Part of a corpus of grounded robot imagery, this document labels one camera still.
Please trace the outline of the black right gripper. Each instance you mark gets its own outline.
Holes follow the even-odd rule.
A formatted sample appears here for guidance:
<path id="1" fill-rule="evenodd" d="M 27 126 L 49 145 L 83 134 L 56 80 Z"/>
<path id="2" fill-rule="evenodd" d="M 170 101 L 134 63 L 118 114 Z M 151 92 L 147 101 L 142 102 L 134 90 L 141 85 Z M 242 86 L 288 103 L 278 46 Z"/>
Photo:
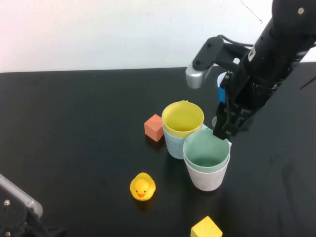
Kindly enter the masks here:
<path id="1" fill-rule="evenodd" d="M 254 115 L 275 92 L 275 76 L 251 73 L 219 75 L 216 124 L 213 134 L 224 140 L 248 130 Z"/>

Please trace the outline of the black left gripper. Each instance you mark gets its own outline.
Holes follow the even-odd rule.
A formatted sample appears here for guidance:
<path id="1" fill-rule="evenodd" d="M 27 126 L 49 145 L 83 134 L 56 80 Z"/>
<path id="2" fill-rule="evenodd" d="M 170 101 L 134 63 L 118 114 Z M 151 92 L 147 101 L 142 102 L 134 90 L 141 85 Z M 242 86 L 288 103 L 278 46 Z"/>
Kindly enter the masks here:
<path id="1" fill-rule="evenodd" d="M 25 224 L 27 237 L 65 237 L 67 230 L 62 227 L 46 226 L 40 219 L 28 219 Z"/>

